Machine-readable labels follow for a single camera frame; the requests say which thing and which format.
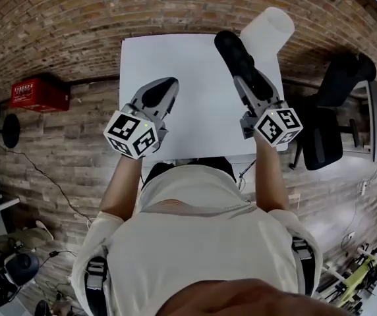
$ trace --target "white cup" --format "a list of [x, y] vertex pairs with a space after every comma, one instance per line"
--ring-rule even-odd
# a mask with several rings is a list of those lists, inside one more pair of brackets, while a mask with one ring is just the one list
[[294, 22], [287, 13], [269, 7], [241, 31], [240, 38], [254, 61], [268, 61], [276, 56], [294, 31]]

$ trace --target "white tabletop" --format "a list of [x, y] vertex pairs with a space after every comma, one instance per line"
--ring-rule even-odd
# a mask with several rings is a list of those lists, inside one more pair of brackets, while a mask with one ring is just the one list
[[[247, 111], [233, 78], [214, 45], [215, 35], [170, 34], [124, 40], [121, 50], [119, 104], [128, 103], [143, 85], [163, 77], [179, 80], [180, 91], [161, 148], [150, 161], [254, 153], [245, 140], [240, 119]], [[277, 57], [255, 58], [256, 68], [276, 86], [284, 99]], [[280, 145], [279, 151], [286, 150]]]

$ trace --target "red fire alarm box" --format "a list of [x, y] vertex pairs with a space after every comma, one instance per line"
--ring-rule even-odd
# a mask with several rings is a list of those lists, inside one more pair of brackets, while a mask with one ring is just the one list
[[67, 111], [69, 106], [69, 90], [54, 86], [41, 78], [20, 82], [11, 88], [11, 108], [50, 113], [52, 111]]

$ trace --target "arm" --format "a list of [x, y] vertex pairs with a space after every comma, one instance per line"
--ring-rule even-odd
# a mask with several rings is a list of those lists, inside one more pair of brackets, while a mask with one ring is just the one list
[[138, 183], [142, 173], [142, 160], [121, 156], [111, 181], [103, 195], [100, 209], [127, 221], [136, 205]]
[[256, 140], [256, 204], [265, 212], [273, 209], [288, 210], [288, 192], [282, 178], [276, 148], [258, 134]]

